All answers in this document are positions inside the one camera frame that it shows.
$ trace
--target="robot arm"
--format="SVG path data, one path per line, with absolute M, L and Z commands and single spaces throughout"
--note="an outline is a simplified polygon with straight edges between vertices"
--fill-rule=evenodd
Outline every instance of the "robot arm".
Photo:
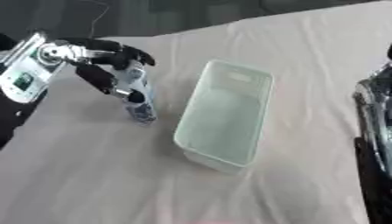
M 155 66 L 148 53 L 131 46 L 91 38 L 52 41 L 43 32 L 19 43 L 0 34 L 0 51 L 8 51 L 0 60 L 0 150 L 45 98 L 52 77 L 65 64 L 75 66 L 77 75 L 105 95 L 121 98 L 131 93 L 119 87 L 124 80 L 97 65 L 111 65 L 115 70 L 127 69 L 132 61 L 142 65 L 137 69 Z
M 392 59 L 392 48 L 388 56 Z M 371 224 L 392 221 L 392 64 L 361 80 L 353 95 L 360 137 L 354 146 Z

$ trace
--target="white tablecloth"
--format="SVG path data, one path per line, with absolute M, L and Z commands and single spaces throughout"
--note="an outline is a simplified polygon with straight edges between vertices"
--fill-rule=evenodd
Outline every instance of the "white tablecloth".
M 367 223 L 351 95 L 386 61 L 391 12 L 392 3 L 365 3 L 112 38 L 157 58 L 159 120 L 136 125 L 66 69 L 0 153 L 0 223 Z M 256 161 L 238 176 L 187 161 L 172 141 L 210 59 L 275 77 Z

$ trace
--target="plastic tray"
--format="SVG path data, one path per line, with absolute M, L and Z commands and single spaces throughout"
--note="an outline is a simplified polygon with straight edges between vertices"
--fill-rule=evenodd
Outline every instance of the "plastic tray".
M 270 98 L 268 73 L 210 61 L 174 135 L 192 161 L 222 172 L 249 166 Z

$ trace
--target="robot finger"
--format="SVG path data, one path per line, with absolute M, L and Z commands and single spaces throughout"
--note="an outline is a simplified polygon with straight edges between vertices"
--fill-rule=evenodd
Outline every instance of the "robot finger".
M 138 60 L 143 64 L 155 66 L 155 60 L 147 52 L 128 45 L 121 45 L 111 40 L 91 38 L 63 38 L 71 45 L 85 46 L 90 51 L 112 52 L 109 56 L 91 59 L 93 64 L 111 65 L 115 70 L 123 70 L 130 64 L 130 60 Z
M 109 95 L 116 84 L 115 76 L 96 65 L 79 65 L 76 73 L 86 82 Z

